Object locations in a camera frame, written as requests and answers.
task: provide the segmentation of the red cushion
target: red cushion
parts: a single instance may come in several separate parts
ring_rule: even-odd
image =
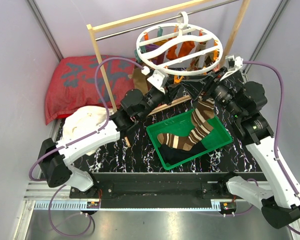
[[[102,59],[110,57],[113,56],[104,55]],[[67,57],[61,60],[45,96],[45,124],[56,118],[69,116],[87,105],[103,107],[94,80],[98,65],[96,56]],[[134,65],[127,61],[112,60],[105,63],[104,68],[115,105],[119,107],[126,92],[134,88],[134,81],[131,79]],[[98,73],[97,82],[107,106],[112,108],[101,71]]]

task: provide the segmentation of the gray wall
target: gray wall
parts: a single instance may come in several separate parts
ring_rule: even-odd
[[[25,0],[0,0],[0,240],[12,238],[43,139],[44,99],[58,61]]]
[[[285,100],[279,148],[300,182],[300,0],[289,2],[257,61],[275,66],[282,74]],[[276,75],[269,69],[253,66],[248,78],[263,84],[268,104],[262,113],[275,129],[280,101]]]
[[[86,24],[97,26],[137,14],[186,2],[186,0],[36,0],[64,57],[93,55],[94,49]],[[211,6],[225,0],[213,0],[185,9],[187,12]],[[232,46],[233,53],[248,59],[257,45],[280,0],[251,0],[249,8]],[[225,46],[242,1],[210,9],[189,16],[189,22],[216,34]],[[140,26],[145,23],[175,16],[177,12],[117,27],[99,36]],[[102,54],[133,57],[136,39],[143,30],[102,40]]]

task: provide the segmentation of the white cloth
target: white cloth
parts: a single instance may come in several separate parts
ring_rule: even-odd
[[[96,125],[102,123],[107,118],[107,112],[101,106],[83,106],[65,119],[62,129],[62,140],[71,142],[96,130]],[[94,154],[96,150],[86,153],[88,156]]]

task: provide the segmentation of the wooden stick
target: wooden stick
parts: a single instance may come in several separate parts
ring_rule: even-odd
[[[221,61],[220,61],[220,67],[222,67],[225,64],[225,58],[226,58],[226,56],[229,55],[231,47],[232,47],[232,45],[235,41],[238,30],[240,28],[241,22],[244,19],[244,16],[245,16],[246,11],[248,9],[249,3],[250,3],[250,0],[242,0],[242,4],[241,4],[240,10],[239,10],[239,13],[236,16],[234,25],[233,25],[232,30],[231,30],[231,34],[229,36],[228,42],[226,43],[225,49],[223,51],[223,55],[222,55],[222,58],[221,58]]]
[[[211,1],[212,0],[187,1],[187,2],[184,2],[184,3],[177,4],[177,5],[168,6],[168,7],[165,7],[165,8],[158,9],[158,10],[149,11],[149,12],[146,12],[146,13],[143,13],[143,14],[139,14],[139,15],[127,17],[127,18],[124,18],[124,19],[121,19],[121,20],[117,20],[117,21],[109,22],[109,23],[102,24],[102,25],[99,25],[99,26],[95,26],[95,27],[92,28],[92,31],[94,33],[102,32],[102,31],[105,31],[105,30],[108,30],[108,29],[113,29],[113,28],[116,28],[116,27],[119,27],[119,26],[122,26],[122,25],[129,24],[129,23],[134,23],[134,22],[141,21],[141,20],[148,19],[148,18],[152,18],[152,17],[155,17],[155,16],[175,12],[175,11],[178,11],[178,10],[183,10],[185,8],[193,7],[193,6],[196,6],[196,5],[199,5],[199,4],[205,4],[205,3],[208,3],[208,2],[211,2]]]
[[[163,111],[163,110],[168,109],[168,108],[170,108],[170,107],[173,107],[173,106],[175,106],[175,105],[181,104],[181,103],[183,103],[183,102],[185,102],[185,101],[188,101],[188,100],[190,100],[190,99],[191,99],[191,97],[190,97],[189,95],[180,97],[180,98],[178,98],[178,99],[176,99],[176,100],[173,100],[172,103],[171,103],[170,105],[163,104],[163,105],[161,105],[161,106],[156,107],[155,109],[153,109],[152,112],[149,113],[149,115],[156,114],[156,113],[158,113],[158,112],[160,112],[160,111]]]
[[[90,38],[91,38],[91,41],[92,41],[92,45],[93,45],[93,48],[94,48],[96,59],[97,59],[98,63],[100,64],[102,62],[102,58],[101,58],[101,55],[100,55],[100,51],[99,51],[97,41],[95,40],[95,34],[92,31],[92,26],[91,26],[91,24],[88,24],[86,27],[88,28],[88,31],[89,31],[89,34],[90,34]],[[104,83],[105,83],[106,90],[107,90],[107,92],[109,94],[109,97],[110,97],[110,101],[111,101],[111,104],[112,104],[113,111],[116,112],[117,111],[117,106],[116,106],[116,103],[115,103],[114,96],[111,92],[111,87],[109,85],[109,81],[108,81],[108,77],[107,77],[105,67],[101,66],[100,69],[101,69],[101,73],[102,73],[102,77],[103,77],[103,80],[104,80]]]

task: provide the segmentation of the green bin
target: green bin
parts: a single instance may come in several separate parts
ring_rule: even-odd
[[[213,130],[210,132],[209,135],[207,135],[204,139],[201,140],[202,144],[207,149],[206,151],[203,151],[197,155],[189,157],[174,165],[165,163],[158,150],[158,148],[161,146],[160,142],[157,139],[158,134],[169,133],[181,137],[188,136],[190,131],[195,128],[191,123],[191,113],[193,111],[194,110],[184,112],[182,114],[171,117],[164,121],[152,124],[146,128],[146,131],[154,145],[154,148],[165,170],[173,169],[177,166],[180,166],[181,164],[191,161],[192,159],[198,158],[203,154],[207,154],[213,150],[216,150],[227,144],[230,144],[233,141],[233,138],[230,136],[226,128],[220,122],[218,117],[215,116],[214,118],[208,120],[208,123],[213,126]]]

